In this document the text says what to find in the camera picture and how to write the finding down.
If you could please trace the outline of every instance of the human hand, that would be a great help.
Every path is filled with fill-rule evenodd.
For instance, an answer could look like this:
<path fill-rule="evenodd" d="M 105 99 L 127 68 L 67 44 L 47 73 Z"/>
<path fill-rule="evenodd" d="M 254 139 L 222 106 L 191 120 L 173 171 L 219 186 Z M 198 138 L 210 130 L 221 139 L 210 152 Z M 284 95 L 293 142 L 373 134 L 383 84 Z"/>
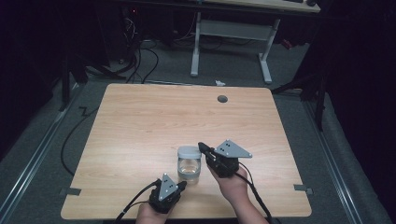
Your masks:
<path fill-rule="evenodd" d="M 219 178 L 212 168 L 209 166 L 207 167 L 209 168 L 210 173 L 215 177 L 216 181 L 218 181 L 221 194 L 230 204 L 249 201 L 248 184 L 245 180 L 236 175 L 227 178 Z M 248 177 L 247 171 L 241 166 L 239 166 L 237 173 L 244 178 Z"/>
<path fill-rule="evenodd" d="M 137 212 L 136 224 L 163 224 L 168 219 L 173 208 L 168 214 L 156 212 L 148 203 L 142 203 Z"/>

